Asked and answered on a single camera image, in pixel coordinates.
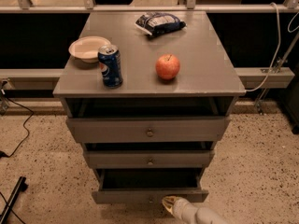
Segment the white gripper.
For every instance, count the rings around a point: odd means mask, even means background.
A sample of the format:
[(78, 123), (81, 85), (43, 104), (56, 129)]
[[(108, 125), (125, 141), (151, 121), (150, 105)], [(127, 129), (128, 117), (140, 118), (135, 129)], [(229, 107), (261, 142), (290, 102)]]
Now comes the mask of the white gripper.
[(196, 217), (198, 208), (186, 199), (178, 196), (165, 196), (162, 199), (162, 204), (170, 214), (184, 223), (198, 224)]

